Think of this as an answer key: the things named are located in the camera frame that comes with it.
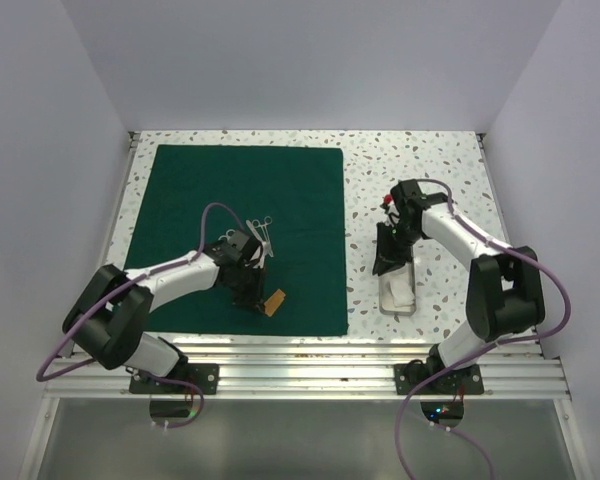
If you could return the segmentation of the tan adhesive bandage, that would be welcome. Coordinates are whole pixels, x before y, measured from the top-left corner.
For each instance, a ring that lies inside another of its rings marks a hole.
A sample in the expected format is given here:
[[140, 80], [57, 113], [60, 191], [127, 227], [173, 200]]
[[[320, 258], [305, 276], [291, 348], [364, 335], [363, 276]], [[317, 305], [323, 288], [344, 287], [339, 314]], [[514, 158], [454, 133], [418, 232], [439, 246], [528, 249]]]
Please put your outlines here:
[[271, 318], [279, 310], [286, 299], [286, 294], [281, 289], [277, 289], [265, 302], [264, 314]]

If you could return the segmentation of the rectangular metal tray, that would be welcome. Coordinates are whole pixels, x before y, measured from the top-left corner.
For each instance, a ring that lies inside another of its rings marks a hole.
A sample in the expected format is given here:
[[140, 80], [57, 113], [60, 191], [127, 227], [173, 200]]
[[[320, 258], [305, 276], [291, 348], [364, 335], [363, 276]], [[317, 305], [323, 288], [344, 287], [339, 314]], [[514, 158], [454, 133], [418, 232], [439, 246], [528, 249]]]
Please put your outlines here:
[[415, 266], [406, 262], [379, 277], [379, 308], [383, 314], [411, 316], [416, 310]]

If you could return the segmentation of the white gauze pad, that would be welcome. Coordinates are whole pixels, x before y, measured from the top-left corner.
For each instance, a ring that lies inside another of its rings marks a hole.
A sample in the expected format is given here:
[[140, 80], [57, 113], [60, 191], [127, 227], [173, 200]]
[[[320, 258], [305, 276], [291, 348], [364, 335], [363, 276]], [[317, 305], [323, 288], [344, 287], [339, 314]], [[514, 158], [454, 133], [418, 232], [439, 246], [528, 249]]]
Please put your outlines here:
[[393, 305], [397, 308], [410, 307], [415, 302], [411, 284], [403, 279], [392, 279], [388, 282]]

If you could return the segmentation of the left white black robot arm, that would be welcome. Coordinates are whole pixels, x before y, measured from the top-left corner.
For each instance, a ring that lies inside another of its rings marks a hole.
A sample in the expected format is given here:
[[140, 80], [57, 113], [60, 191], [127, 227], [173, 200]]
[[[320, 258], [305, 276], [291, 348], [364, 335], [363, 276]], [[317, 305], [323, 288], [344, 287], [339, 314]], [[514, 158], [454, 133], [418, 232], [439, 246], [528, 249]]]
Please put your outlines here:
[[186, 295], [225, 287], [232, 304], [265, 312], [269, 243], [237, 230], [188, 254], [150, 268], [100, 267], [65, 318], [62, 331], [107, 370], [126, 367], [151, 376], [165, 392], [189, 378], [184, 354], [148, 333], [150, 314]]

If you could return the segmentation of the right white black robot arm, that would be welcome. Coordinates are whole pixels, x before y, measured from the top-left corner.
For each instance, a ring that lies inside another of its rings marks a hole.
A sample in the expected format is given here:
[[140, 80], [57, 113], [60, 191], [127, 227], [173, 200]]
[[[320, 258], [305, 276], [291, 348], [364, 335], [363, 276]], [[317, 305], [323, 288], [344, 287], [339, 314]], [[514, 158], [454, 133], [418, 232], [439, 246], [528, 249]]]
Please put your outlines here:
[[394, 186], [382, 201], [385, 220], [376, 225], [372, 269], [379, 282], [384, 314], [415, 311], [415, 252], [421, 240], [444, 247], [466, 269], [466, 318], [426, 359], [396, 371], [400, 393], [417, 385], [448, 393], [476, 375], [477, 352], [489, 344], [524, 333], [545, 319], [537, 256], [489, 236], [454, 209], [449, 189], [427, 194], [416, 179]]

